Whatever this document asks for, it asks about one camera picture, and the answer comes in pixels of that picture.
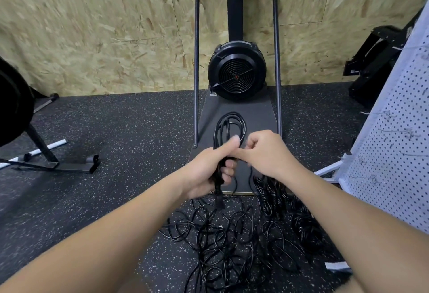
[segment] right hand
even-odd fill
[[[251,133],[245,149],[235,149],[229,156],[243,160],[262,174],[280,182],[289,182],[296,172],[304,169],[287,149],[280,135],[270,130]]]

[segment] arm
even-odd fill
[[[239,138],[233,137],[216,150],[202,151],[183,168],[34,259],[1,285],[0,293],[116,292],[172,211],[186,199],[214,189],[208,178],[239,145]],[[226,161],[225,183],[231,182],[235,167],[235,161]]]
[[[325,182],[270,130],[252,133],[232,155],[276,178],[308,207],[366,292],[427,292],[429,236]]]

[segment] hand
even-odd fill
[[[198,154],[182,169],[187,174],[189,183],[186,185],[185,194],[188,199],[204,196],[215,190],[215,185],[209,178],[216,171],[220,160],[240,146],[240,138],[235,135],[228,142],[217,149],[208,148]],[[232,182],[237,162],[227,160],[222,167],[222,179],[225,184]]]
[[[262,174],[285,184],[288,182],[287,176],[304,168],[289,152],[280,135],[270,130],[251,133],[246,148],[237,148],[230,156],[247,162]]]

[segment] forearm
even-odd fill
[[[302,167],[283,181],[328,233],[368,292],[429,287],[429,236]]]
[[[33,260],[0,292],[116,292],[171,212],[185,199],[178,170]]]

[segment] air fan flywheel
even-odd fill
[[[235,40],[216,47],[208,64],[211,90],[227,100],[245,100],[264,85],[266,64],[253,42]]]

